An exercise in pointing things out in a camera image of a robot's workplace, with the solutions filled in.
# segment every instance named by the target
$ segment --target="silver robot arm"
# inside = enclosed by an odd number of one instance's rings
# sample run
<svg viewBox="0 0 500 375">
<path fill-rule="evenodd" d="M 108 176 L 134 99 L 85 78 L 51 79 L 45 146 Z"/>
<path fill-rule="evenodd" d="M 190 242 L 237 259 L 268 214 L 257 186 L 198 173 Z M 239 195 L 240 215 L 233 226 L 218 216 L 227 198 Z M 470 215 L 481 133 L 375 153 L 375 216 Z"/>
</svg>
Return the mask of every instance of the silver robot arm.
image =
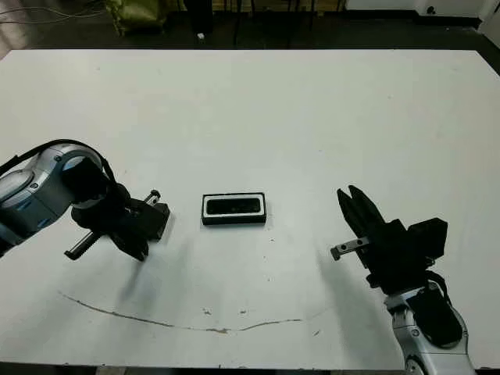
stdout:
<svg viewBox="0 0 500 375">
<path fill-rule="evenodd" d="M 427 268 L 445 253 L 448 224 L 438 218 L 413 224 L 385 222 L 377 207 L 354 186 L 337 191 L 345 221 L 358 237 L 333 247 L 335 260 L 356 252 L 370 271 L 372 288 L 385 305 L 401 346 L 408 375 L 475 374 L 467 352 L 468 332 L 453 308 L 445 279 Z"/>
<path fill-rule="evenodd" d="M 68 171 L 85 159 L 102 168 L 100 156 L 83 145 L 50 145 L 32 157 L 21 170 L 0 178 L 0 248 L 3 253 L 57 221 L 70 207 L 91 207 L 101 195 L 78 202 L 75 191 L 62 181 Z"/>
<path fill-rule="evenodd" d="M 429 290 L 441 293 L 434 282 Z M 457 341 L 444 346 L 433 344 L 416 322 L 415 313 L 409 304 L 411 298 L 425 292 L 417 288 L 385 299 L 387 310 L 392 315 L 392 329 L 401 346 L 405 359 L 405 373 L 408 375 L 474 375 L 476 372 L 467 351 L 468 332 L 460 314 L 452 308 L 462 334 Z"/>
<path fill-rule="evenodd" d="M 1 177 L 28 159 L 24 168 Z M 121 251 L 143 261 L 148 241 L 162 237 L 170 214 L 156 190 L 144 201 L 131 198 L 108 162 L 78 141 L 51 141 L 16 155 L 0 166 L 0 177 L 0 256 L 57 221 L 71 205 L 73 219 L 91 231 L 66 256 L 76 260 L 108 235 Z"/>
</svg>

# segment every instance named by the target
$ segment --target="crack line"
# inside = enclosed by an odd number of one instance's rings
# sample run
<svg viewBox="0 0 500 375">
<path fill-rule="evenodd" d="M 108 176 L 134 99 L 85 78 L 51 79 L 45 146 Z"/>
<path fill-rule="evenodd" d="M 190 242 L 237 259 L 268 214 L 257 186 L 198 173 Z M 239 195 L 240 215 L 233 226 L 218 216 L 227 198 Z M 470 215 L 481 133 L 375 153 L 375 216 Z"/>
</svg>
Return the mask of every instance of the crack line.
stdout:
<svg viewBox="0 0 500 375">
<path fill-rule="evenodd" d="M 80 306 L 83 306 L 87 309 L 96 311 L 98 313 L 103 313 L 103 314 L 107 314 L 107 315 L 111 315 L 111 316 L 118 316 L 119 318 L 124 318 L 124 319 L 136 320 L 136 321 L 142 322 L 142 323 L 155 324 L 157 326 L 162 326 L 162 327 L 166 327 L 166 328 L 176 328 L 178 330 L 197 330 L 197 331 L 205 331 L 205 332 L 215 332 L 217 334 L 227 334 L 229 332 L 244 332 L 246 330 L 253 330 L 254 328 L 257 328 L 257 327 L 268 326 L 268 325 L 272 325 L 272 324 L 302 322 L 303 321 L 302 319 L 271 320 L 269 322 L 262 322 L 262 323 L 254 324 L 252 326 L 243 327 L 243 328 L 197 328 L 197 327 L 176 326 L 174 324 L 159 322 L 156 320 L 149 320 L 149 319 L 139 318 L 137 316 L 121 314 L 121 313 L 116 312 L 116 311 L 109 311 L 109 310 L 100 309 L 99 307 L 89 305 L 85 302 L 82 302 L 79 299 L 76 299 L 76 298 L 73 298 L 69 295 L 66 295 L 66 294 L 62 293 L 61 291 L 58 291 L 58 293 L 61 296 L 63 296 L 64 298 L 70 300 L 71 302 L 75 302 Z"/>
</svg>

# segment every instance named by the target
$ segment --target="black rectangular device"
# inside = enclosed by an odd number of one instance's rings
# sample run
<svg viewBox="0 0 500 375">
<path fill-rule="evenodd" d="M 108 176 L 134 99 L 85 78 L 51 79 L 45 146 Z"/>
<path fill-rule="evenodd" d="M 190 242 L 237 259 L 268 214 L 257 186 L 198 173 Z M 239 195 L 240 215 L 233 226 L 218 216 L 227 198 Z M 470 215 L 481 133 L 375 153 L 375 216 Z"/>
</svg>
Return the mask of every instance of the black rectangular device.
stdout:
<svg viewBox="0 0 500 375">
<path fill-rule="evenodd" d="M 202 222 L 204 225 L 265 223 L 264 193 L 205 194 Z"/>
</svg>

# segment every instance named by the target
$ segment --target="white tabletop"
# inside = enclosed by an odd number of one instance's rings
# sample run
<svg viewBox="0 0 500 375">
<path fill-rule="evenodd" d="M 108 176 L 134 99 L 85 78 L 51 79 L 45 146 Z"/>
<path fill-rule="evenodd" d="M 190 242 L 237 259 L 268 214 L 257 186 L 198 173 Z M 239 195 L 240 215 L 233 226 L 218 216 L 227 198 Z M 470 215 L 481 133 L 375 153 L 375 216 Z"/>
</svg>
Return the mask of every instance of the white tabletop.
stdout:
<svg viewBox="0 0 500 375">
<path fill-rule="evenodd" d="M 0 360 L 400 369 L 383 295 L 329 254 L 355 184 L 386 220 L 449 222 L 434 270 L 500 366 L 500 79 L 476 52 L 19 51 L 0 85 L 0 160 L 85 141 L 173 212 L 142 264 L 104 239 L 68 260 L 69 212 L 0 259 Z M 264 227 L 201 225 L 203 194 L 245 191 Z"/>
</svg>

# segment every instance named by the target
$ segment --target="green bag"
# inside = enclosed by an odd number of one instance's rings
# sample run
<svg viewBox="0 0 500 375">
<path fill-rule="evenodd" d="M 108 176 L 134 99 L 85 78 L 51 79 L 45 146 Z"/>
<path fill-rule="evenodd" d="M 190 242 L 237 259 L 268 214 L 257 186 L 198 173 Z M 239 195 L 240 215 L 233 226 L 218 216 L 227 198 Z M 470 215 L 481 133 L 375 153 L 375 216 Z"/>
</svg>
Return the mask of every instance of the green bag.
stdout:
<svg viewBox="0 0 500 375">
<path fill-rule="evenodd" d="M 163 29 L 166 0 L 105 0 L 119 35 L 132 30 Z"/>
</svg>

